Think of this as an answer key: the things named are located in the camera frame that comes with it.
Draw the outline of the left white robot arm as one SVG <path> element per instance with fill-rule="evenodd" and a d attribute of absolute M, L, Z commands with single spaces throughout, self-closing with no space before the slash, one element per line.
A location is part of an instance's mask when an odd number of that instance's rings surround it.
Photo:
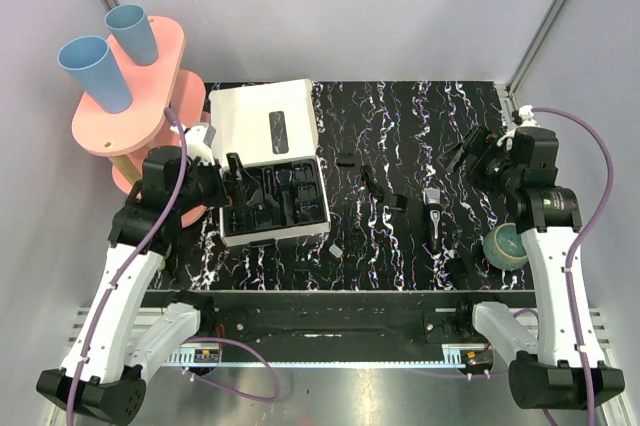
<path fill-rule="evenodd" d="M 214 334 L 212 299 L 182 291 L 139 339 L 130 338 L 147 286 L 182 232 L 182 216 L 228 205 L 220 169 L 201 141 L 148 153 L 141 179 L 113 218 L 104 272 L 82 329 L 62 364 L 41 372 L 36 384 L 64 410 L 67 424 L 78 416 L 130 424 L 170 355 L 190 339 Z"/>

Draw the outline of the small white oil bottle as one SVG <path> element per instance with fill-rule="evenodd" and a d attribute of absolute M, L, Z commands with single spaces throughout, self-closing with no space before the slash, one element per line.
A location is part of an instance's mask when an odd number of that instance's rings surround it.
<path fill-rule="evenodd" d="M 332 244 L 329 247 L 329 252 L 331 255 L 333 255 L 336 258 L 340 258 L 343 255 L 342 249 L 335 244 Z"/>

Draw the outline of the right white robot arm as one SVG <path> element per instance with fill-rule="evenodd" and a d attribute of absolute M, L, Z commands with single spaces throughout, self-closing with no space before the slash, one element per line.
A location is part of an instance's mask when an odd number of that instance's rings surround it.
<path fill-rule="evenodd" d="M 606 365 L 590 319 L 581 272 L 581 221 L 575 193 L 557 185 L 556 134 L 521 126 L 505 136 L 477 125 L 439 159 L 466 169 L 470 184 L 502 196 L 514 220 L 534 281 L 538 332 L 530 333 L 500 302 L 480 302 L 454 317 L 466 342 L 484 336 L 508 366 L 522 409 L 585 410 L 625 389 L 621 370 Z"/>

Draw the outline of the black comb attachment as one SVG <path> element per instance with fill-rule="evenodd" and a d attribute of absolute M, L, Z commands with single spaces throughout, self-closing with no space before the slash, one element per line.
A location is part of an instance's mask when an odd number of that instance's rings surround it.
<path fill-rule="evenodd" d="M 460 257 L 450 258 L 445 263 L 447 278 L 451 282 L 460 281 L 468 276 L 468 268 L 465 260 Z"/>

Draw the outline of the black silver hair clipper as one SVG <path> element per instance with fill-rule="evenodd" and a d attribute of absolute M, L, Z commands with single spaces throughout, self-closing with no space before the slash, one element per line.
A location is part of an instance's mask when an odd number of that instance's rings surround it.
<path fill-rule="evenodd" d="M 423 190 L 426 239 L 429 251 L 438 254 L 441 250 L 442 204 L 441 192 L 436 188 Z"/>

